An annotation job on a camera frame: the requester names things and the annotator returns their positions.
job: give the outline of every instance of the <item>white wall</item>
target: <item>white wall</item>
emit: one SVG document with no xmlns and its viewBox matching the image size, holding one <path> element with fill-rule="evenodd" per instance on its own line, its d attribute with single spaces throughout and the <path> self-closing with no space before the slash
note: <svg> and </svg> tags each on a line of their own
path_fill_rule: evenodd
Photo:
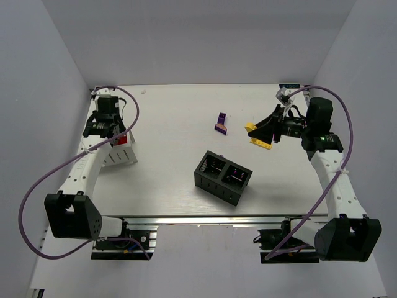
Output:
<svg viewBox="0 0 397 298">
<path fill-rule="evenodd" d="M 19 235 L 17 213 L 30 185 L 75 151 L 87 112 L 87 86 L 40 0 L 3 0 L 0 9 L 0 289 L 25 297 L 36 256 Z M 45 194 L 30 198 L 25 227 L 40 243 Z"/>
<path fill-rule="evenodd" d="M 397 297 L 396 55 L 397 2 L 359 0 L 315 78 L 350 110 L 355 139 L 348 169 L 369 216 L 381 220 L 375 259 L 389 297 Z M 334 107 L 334 131 L 347 144 L 346 117 L 338 104 Z"/>
<path fill-rule="evenodd" d="M 43 0 L 89 86 L 312 82 L 355 0 Z"/>
</svg>

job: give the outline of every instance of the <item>yellow object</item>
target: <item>yellow object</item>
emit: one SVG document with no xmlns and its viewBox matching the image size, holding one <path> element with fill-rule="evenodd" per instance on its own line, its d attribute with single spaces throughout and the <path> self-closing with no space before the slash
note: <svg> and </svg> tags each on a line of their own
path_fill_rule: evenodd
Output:
<svg viewBox="0 0 397 298">
<path fill-rule="evenodd" d="M 245 129 L 246 129 L 247 132 L 252 132 L 253 130 L 256 129 L 256 126 L 252 122 L 248 122 L 246 124 L 246 126 L 245 126 Z M 257 138 L 251 138 L 250 143 L 252 143 L 254 145 L 257 145 L 257 146 L 260 146 L 262 148 L 268 149 L 268 150 L 272 149 L 272 145 L 271 144 L 262 142 L 262 141 L 258 140 Z"/>
</svg>

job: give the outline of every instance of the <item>red object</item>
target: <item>red object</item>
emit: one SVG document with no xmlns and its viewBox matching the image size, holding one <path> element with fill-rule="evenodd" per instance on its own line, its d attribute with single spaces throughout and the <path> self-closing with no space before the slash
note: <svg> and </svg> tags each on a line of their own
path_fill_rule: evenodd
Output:
<svg viewBox="0 0 397 298">
<path fill-rule="evenodd" d="M 123 144 L 127 144 L 127 136 L 124 135 L 121 138 L 119 138 L 115 144 L 115 146 L 119 146 L 119 145 L 123 145 Z"/>
</svg>

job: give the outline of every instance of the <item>white table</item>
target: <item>white table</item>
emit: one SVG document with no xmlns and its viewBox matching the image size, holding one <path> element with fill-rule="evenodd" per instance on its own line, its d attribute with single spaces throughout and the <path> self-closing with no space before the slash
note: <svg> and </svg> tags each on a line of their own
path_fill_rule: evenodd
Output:
<svg viewBox="0 0 397 298">
<path fill-rule="evenodd" d="M 305 214 L 321 195 L 318 177 L 300 139 L 282 137 L 271 151 L 249 143 L 244 126 L 273 112 L 278 85 L 125 89 L 136 97 L 141 109 L 132 130 L 138 163 L 102 169 L 93 200 L 102 215 Z M 112 94 L 128 100 L 122 92 Z M 295 104 L 306 112 L 302 94 L 296 96 Z M 213 128 L 219 112 L 227 113 L 227 136 Z M 128 100 L 125 125 L 134 117 L 135 106 Z M 194 186 L 194 170 L 207 150 L 253 171 L 237 207 Z M 326 212 L 325 204 L 316 211 Z"/>
</svg>

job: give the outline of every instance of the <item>gray wall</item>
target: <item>gray wall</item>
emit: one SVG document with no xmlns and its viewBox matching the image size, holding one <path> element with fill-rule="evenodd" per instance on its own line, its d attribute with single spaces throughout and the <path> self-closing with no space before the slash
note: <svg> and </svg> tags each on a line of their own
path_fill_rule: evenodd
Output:
<svg viewBox="0 0 397 298">
<path fill-rule="evenodd" d="M 43 0 L 95 84 L 312 82 L 355 0 Z"/>
<path fill-rule="evenodd" d="M 87 86 L 40 0 L 3 0 L 0 9 L 0 289 L 25 297 L 36 256 L 19 235 L 22 196 L 42 174 L 74 153 L 88 108 Z M 45 194 L 62 173 L 30 198 L 25 227 L 39 245 Z"/>
<path fill-rule="evenodd" d="M 348 169 L 361 204 L 381 220 L 375 259 L 389 297 L 397 297 L 396 51 L 397 2 L 359 0 L 315 79 L 337 92 L 351 113 L 355 138 Z M 347 144 L 346 117 L 339 104 L 334 107 L 334 130 Z"/>
</svg>

